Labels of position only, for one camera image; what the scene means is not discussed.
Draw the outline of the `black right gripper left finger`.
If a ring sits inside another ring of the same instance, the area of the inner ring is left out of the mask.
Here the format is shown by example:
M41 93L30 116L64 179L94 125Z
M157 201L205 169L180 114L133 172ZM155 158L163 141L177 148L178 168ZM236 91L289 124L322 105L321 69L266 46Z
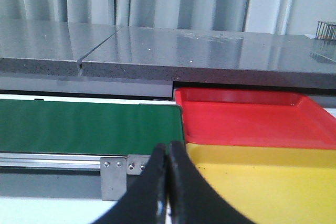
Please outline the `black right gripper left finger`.
M144 171L94 223L166 223L166 148L158 144Z

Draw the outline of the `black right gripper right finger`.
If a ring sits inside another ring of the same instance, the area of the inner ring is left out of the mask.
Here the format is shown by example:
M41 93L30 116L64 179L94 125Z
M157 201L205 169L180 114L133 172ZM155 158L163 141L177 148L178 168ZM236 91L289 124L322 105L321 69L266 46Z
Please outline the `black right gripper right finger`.
M167 157L172 223L253 223L210 186L181 142L169 144Z

